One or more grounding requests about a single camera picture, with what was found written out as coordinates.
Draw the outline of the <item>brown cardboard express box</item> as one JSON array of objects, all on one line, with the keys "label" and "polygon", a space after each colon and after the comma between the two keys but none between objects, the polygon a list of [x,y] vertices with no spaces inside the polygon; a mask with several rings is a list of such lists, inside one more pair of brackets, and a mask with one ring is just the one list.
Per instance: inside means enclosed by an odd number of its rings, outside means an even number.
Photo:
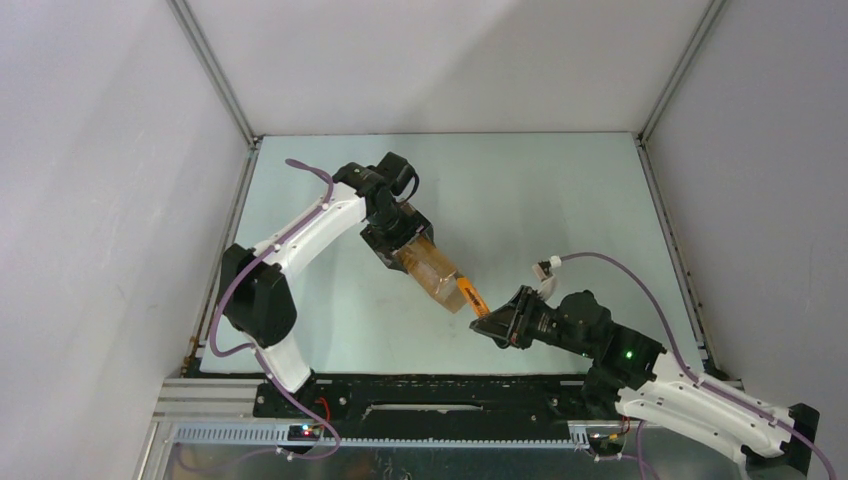
[{"label": "brown cardboard express box", "polygon": [[457,313],[466,304],[457,283],[459,268],[426,237],[417,237],[399,249],[395,257],[423,290],[450,313]]}]

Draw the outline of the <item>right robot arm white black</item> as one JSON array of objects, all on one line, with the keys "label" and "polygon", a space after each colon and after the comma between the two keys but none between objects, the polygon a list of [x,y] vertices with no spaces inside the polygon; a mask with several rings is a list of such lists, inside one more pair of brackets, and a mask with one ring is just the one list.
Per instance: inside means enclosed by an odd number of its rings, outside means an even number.
[{"label": "right robot arm white black", "polygon": [[590,359],[581,402],[591,416],[656,424],[743,466],[750,478],[806,478],[815,409],[772,405],[694,372],[662,343],[616,323],[588,290],[565,296],[557,307],[529,286],[495,310],[467,299],[477,316],[471,329],[502,349],[542,342]]}]

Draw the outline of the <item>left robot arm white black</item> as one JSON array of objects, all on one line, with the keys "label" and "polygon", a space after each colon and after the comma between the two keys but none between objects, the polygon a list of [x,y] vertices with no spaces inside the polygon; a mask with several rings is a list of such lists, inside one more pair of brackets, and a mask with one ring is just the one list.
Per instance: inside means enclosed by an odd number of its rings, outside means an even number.
[{"label": "left robot arm white black", "polygon": [[303,359],[292,330],[298,313],[291,284],[317,256],[349,229],[360,235],[390,270],[409,274],[400,258],[403,248],[432,238],[431,223],[404,197],[420,179],[407,159],[387,153],[371,166],[355,162],[335,174],[289,159],[287,165],[310,172],[325,192],[282,230],[252,248],[228,247],[221,260],[215,322],[225,318],[247,339],[266,376],[279,389],[278,404],[292,416],[304,416],[316,403],[306,381],[312,370]]}]

